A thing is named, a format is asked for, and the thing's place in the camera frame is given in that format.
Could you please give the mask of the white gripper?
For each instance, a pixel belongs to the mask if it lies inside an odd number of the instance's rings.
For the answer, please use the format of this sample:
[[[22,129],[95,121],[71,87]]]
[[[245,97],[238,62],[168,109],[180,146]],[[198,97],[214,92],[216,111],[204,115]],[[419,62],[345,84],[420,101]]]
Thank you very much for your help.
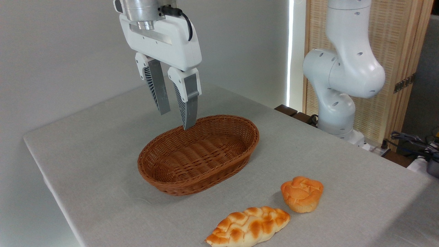
[[[168,75],[174,83],[183,129],[193,127],[198,96],[202,94],[199,71],[195,68],[202,62],[195,28],[189,41],[187,21],[182,17],[166,15],[154,22],[153,30],[140,30],[123,14],[119,20],[129,47],[137,51],[135,59],[140,77],[146,81],[159,113],[170,111],[161,61],[171,66]]]

